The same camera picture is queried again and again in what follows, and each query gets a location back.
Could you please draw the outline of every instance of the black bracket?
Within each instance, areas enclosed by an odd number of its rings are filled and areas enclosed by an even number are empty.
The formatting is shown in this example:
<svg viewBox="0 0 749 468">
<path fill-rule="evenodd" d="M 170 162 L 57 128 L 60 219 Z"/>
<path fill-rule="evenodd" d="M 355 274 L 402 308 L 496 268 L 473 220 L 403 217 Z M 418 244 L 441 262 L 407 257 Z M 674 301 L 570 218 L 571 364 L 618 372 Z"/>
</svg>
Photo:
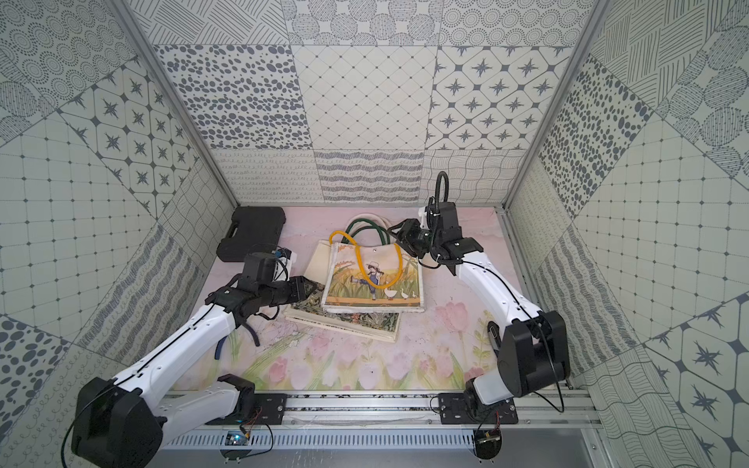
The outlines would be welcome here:
<svg viewBox="0 0 749 468">
<path fill-rule="evenodd" d="M 285 393 L 255 393 L 255 407 L 260 411 L 256 425 L 279 425 L 286 411 Z"/>
<path fill-rule="evenodd" d="M 440 422 L 445 425 L 454 424 L 478 424 L 471 419 L 468 414 L 468 405 L 462 393 L 440 393 L 437 396 L 440 403 Z M 517 424 L 518 411 L 515 409 L 515 402 L 512 398 L 502 401 L 496 408 L 500 414 L 500 424 Z M 494 426 L 496 417 L 483 415 L 486 418 L 487 425 Z"/>
</svg>

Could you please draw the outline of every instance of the pink floral tabletop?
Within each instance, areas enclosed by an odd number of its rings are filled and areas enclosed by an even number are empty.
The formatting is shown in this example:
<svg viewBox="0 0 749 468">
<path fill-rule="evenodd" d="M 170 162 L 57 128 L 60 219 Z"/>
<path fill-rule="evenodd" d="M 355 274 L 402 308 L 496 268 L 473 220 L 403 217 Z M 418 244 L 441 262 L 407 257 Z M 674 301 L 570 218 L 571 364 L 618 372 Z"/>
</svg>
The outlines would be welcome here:
<svg viewBox="0 0 749 468">
<path fill-rule="evenodd" d="M 368 211 L 392 224 L 416 217 L 416 208 L 286 207 L 279 244 L 296 252 L 291 275 L 306 269 L 318 240 L 345 229 L 348 220 Z M 493 208 L 459 208 L 467 237 L 475 238 L 496 268 L 520 290 L 508 247 Z M 362 245 L 377 245 L 376 234 L 362 233 Z M 242 264 L 216 259 L 197 309 L 211 291 L 242 270 Z M 220 375 L 251 380 L 258 389 L 278 390 L 454 390 L 496 366 L 486 337 L 491 319 L 484 304 L 446 268 L 424 269 L 424 313 L 404 314 L 396 343 L 385 343 L 292 323 L 251 317 L 261 346 L 239 328 L 224 343 L 221 359 L 207 352 L 176 384 L 176 390 L 198 390 Z"/>
</svg>

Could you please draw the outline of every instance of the robotic arm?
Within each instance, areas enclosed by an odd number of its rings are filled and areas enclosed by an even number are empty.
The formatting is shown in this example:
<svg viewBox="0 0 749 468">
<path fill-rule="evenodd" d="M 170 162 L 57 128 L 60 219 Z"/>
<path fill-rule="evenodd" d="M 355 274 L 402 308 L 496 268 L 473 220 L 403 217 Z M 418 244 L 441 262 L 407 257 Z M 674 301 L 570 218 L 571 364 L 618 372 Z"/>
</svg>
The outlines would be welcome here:
<svg viewBox="0 0 749 468">
<path fill-rule="evenodd" d="M 434 197 L 419 212 L 420 220 L 406 219 L 388 231 L 412 257 L 421 259 L 428 253 L 449 268 L 494 316 L 487 333 L 497 370 L 470 380 L 464 393 L 468 413 L 478 416 L 499 401 L 558 385 L 568 377 L 566 328 L 557 312 L 544 313 L 523 297 L 497 272 L 483 248 L 463 237 L 455 204 L 447 201 L 448 183 L 441 172 Z M 275 281 L 277 262 L 270 254 L 247 255 L 243 272 L 212 293 L 206 305 L 156 349 L 111 380 L 88 382 L 79 392 L 76 418 L 62 447 L 73 429 L 71 448 L 76 455 L 102 468 L 139 468 L 161 446 L 199 425 L 247 421 L 255 406 L 255 386 L 231 374 L 198 394 L 163 397 L 207 350 L 250 315 L 263 315 L 260 307 L 299 302 L 313 292 L 315 283 L 302 276 L 288 278 L 287 273 L 287 281 Z"/>
<path fill-rule="evenodd" d="M 498 401 L 559 385 L 569 377 L 567 331 L 558 312 L 543 312 L 523 297 L 494 268 L 479 243 L 463 237 L 455 204 L 447 201 L 448 192 L 449 179 L 441 171 L 434 197 L 419 211 L 420 219 L 406 219 L 389 232 L 412 257 L 420 259 L 428 253 L 438 267 L 445 265 L 494 316 L 487 332 L 497 356 L 497 370 L 468 381 L 464 393 L 469 414 L 477 416 Z"/>
<path fill-rule="evenodd" d="M 248 254 L 243 272 L 213 292 L 206 305 L 156 349 L 111 380 L 96 377 L 85 384 L 71 425 L 73 453 L 102 468 L 144 467 L 161 446 L 199 425 L 217 418 L 232 423 L 248 420 L 255 385 L 232 374 L 198 394 L 162 398 L 250 315 L 264 316 L 260 307 L 299 302 L 315 289 L 315 283 L 303 276 L 287 274 L 286 281 L 274 281 L 278 263 L 271 254 Z"/>
</svg>

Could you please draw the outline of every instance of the yellow bag handle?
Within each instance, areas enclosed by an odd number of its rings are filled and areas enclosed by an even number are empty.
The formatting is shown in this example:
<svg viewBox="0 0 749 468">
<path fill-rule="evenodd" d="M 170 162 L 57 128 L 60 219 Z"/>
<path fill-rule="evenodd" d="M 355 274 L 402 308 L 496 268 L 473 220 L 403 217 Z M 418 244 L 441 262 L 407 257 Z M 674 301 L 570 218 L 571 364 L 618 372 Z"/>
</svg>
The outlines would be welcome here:
<svg viewBox="0 0 749 468">
<path fill-rule="evenodd" d="M 333 238 L 336 234 L 340 234 L 343 237 L 347 238 L 349 242 L 351 242 L 354 245 L 354 250 L 357 253 L 357 261 L 359 262 L 359 271 L 362 272 L 362 275 L 364 275 L 364 279 L 367 280 L 370 286 L 372 286 L 375 289 L 387 289 L 390 286 L 393 286 L 395 283 L 398 282 L 398 280 L 401 278 L 401 275 L 403 274 L 403 253 L 401 252 L 401 248 L 398 246 L 398 244 L 395 245 L 395 251 L 398 253 L 398 275 L 395 276 L 395 279 L 393 279 L 390 283 L 380 286 L 376 285 L 372 282 L 371 279 L 369 279 L 369 275 L 367 274 L 366 270 L 364 270 L 364 264 L 362 263 L 362 254 L 359 252 L 359 244 L 354 240 L 354 238 L 348 233 L 345 233 L 343 231 L 334 231 L 330 238 L 328 239 L 328 242 L 330 242 L 330 245 L 333 244 Z"/>
</svg>

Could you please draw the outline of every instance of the black plastic case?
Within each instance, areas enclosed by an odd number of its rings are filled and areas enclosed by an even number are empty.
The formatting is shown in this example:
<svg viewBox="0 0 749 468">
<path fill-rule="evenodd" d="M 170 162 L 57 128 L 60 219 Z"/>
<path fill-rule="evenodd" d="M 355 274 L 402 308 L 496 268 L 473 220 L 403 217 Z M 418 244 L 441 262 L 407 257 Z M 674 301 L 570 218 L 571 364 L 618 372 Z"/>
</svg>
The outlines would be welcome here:
<svg viewBox="0 0 749 468">
<path fill-rule="evenodd" d="M 237 207 L 216 255 L 221 261 L 244 262 L 248 252 L 270 253 L 279 242 L 284 223 L 281 207 Z"/>
</svg>

